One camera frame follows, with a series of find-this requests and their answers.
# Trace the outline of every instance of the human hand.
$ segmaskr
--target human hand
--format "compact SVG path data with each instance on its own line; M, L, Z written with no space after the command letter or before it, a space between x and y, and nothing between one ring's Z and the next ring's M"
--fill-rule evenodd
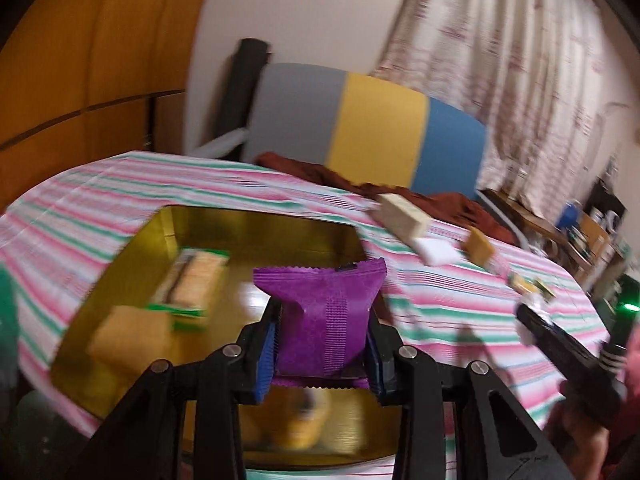
M562 384L561 392L566 390L566 384ZM598 480L607 456L609 431L585 413L582 403L572 396L553 407L544 429L552 442L562 431L573 442L559 452L575 480Z

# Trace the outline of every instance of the floral curtain print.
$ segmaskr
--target floral curtain print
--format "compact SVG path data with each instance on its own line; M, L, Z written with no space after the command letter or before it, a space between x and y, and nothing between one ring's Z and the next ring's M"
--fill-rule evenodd
M553 221L598 113L602 35L591 0L405 0L374 75L478 118L479 189L524 167L521 202Z

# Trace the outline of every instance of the pink object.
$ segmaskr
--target pink object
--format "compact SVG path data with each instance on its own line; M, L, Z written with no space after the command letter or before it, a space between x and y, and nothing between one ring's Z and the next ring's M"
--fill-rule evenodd
M276 376L284 383L364 378L369 310L386 265L382 258L351 265L254 269L254 284L282 300Z

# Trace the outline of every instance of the gold tray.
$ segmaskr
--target gold tray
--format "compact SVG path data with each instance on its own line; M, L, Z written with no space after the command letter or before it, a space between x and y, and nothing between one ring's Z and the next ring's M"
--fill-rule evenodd
M53 385L98 418L105 418L135 378L117 375L86 354L86 347L112 306L144 307L164 278L180 247L230 253L222 286L212 298L210 323L203 332L174 332L170 360L178 365L205 358L234 342L250 319L239 301L238 287L252 281L254 267L337 267L366 259L352 226L292 216L216 208L166 206L120 251L76 313L50 370ZM382 295L376 311L383 313ZM366 443L356 455L315 448L309 452L244 452L249 465L296 468L347 465L395 454L399 411L362 398ZM185 421L184 448L193 445L193 407Z

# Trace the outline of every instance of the striped tablecloth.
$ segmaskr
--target striped tablecloth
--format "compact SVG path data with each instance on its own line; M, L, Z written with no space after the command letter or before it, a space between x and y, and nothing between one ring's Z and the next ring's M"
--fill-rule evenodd
M536 348L518 341L513 318L517 294L466 260L455 266L425 267L371 220L366 213L371 201L250 164L131 152L52 177L0 217L0 260L17 283L20 368L85 434L95 430L97 421L53 389L49 366L66 327L101 273L143 223L167 204L353 225L367 254L386 259L383 292L405 342L440 362L489 362L539 424L559 396L559 374ZM434 221L428 235L462 240L466 230ZM606 330L572 277L548 260L501 242L494 245L514 270L528 278L540 277L553 288L553 320L594 351ZM451 438L447 449L453 469ZM390 476L392 463L383 460L314 476Z

